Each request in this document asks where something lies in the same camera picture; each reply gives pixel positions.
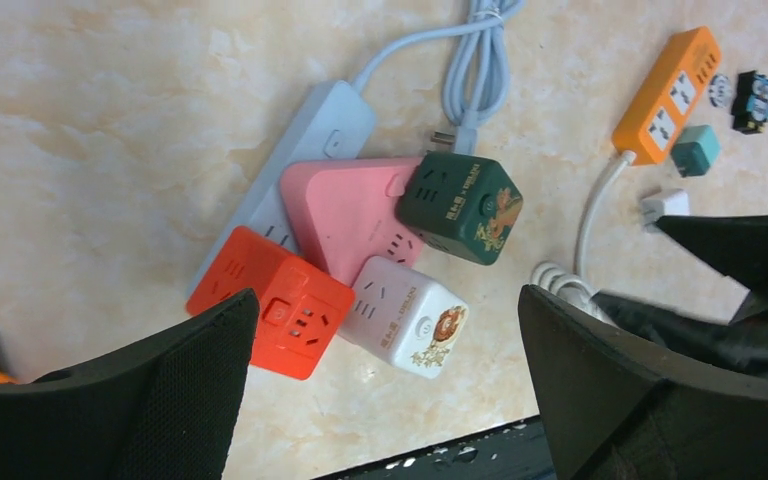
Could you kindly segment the white USB charger adapter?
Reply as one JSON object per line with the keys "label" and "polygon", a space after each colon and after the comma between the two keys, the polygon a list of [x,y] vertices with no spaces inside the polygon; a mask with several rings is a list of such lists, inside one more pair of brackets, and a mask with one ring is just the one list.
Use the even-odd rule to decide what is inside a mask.
{"label": "white USB charger adapter", "polygon": [[643,217],[643,229],[648,233],[657,233],[655,225],[662,216],[688,216],[690,214],[689,195],[683,189],[661,190],[640,200]]}

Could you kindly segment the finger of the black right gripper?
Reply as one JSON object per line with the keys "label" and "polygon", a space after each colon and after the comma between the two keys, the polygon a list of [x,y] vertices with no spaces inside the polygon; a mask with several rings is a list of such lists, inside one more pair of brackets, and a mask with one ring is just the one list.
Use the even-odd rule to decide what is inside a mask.
{"label": "finger of the black right gripper", "polygon": [[768,215],[665,215],[656,226],[721,275],[754,293],[768,294]]}
{"label": "finger of the black right gripper", "polygon": [[718,368],[768,379],[768,310],[716,324],[608,291],[597,293],[593,302],[638,337]]}

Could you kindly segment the white cube socket tiger print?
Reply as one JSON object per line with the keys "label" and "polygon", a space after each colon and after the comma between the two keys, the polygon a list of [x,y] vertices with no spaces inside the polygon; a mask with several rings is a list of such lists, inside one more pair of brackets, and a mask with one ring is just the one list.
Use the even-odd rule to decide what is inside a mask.
{"label": "white cube socket tiger print", "polygon": [[437,280],[381,256],[366,261],[353,291],[340,336],[395,368],[436,378],[468,319],[468,304]]}

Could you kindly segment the red cube socket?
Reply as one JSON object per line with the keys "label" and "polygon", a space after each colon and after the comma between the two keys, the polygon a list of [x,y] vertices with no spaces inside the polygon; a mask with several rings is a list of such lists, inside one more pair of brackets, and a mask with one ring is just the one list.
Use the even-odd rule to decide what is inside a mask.
{"label": "red cube socket", "polygon": [[251,364],[306,380],[349,313],[354,291],[248,227],[235,228],[186,302],[195,315],[250,288],[260,313]]}

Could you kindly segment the orange power strip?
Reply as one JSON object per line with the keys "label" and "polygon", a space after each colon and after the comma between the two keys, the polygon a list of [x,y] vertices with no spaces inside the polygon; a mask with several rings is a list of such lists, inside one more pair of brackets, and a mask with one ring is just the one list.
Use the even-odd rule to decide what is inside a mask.
{"label": "orange power strip", "polygon": [[666,160],[721,60],[719,44],[706,26],[669,37],[612,133],[625,164]]}

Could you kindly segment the dark green cube socket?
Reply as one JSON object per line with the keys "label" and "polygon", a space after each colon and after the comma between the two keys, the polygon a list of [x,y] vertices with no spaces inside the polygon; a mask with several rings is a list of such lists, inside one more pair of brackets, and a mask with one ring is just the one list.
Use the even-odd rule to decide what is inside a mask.
{"label": "dark green cube socket", "polygon": [[395,217],[426,245],[489,266],[499,258],[523,204],[499,162],[429,152],[397,201]]}

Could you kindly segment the pink triangular power strip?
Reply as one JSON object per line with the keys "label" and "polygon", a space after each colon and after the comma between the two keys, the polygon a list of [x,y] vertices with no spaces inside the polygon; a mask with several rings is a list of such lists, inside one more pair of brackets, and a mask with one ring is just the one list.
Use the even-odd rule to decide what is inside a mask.
{"label": "pink triangular power strip", "polygon": [[348,286],[382,256],[411,267],[424,242],[395,216],[420,157],[304,161],[279,188],[301,255]]}

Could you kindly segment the teal small cube adapter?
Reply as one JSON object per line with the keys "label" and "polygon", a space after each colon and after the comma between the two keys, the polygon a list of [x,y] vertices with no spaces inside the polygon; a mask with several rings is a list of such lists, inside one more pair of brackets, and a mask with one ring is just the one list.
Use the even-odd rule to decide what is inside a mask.
{"label": "teal small cube adapter", "polygon": [[670,157],[682,177],[700,177],[710,170],[720,151],[714,129],[710,125],[694,125],[682,130]]}

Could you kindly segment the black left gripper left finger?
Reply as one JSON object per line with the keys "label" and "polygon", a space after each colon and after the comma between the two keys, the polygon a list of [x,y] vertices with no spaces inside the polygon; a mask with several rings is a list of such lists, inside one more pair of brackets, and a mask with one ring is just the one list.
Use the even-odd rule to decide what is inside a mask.
{"label": "black left gripper left finger", "polygon": [[242,290],[166,330],[0,385],[0,479],[218,479],[259,304]]}

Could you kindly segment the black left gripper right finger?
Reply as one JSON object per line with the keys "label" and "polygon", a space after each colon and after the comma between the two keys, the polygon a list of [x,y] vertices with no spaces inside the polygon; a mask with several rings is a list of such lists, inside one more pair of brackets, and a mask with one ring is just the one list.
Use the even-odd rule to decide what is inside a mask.
{"label": "black left gripper right finger", "polygon": [[768,479],[768,380],[603,323],[535,286],[520,331],[561,479]]}

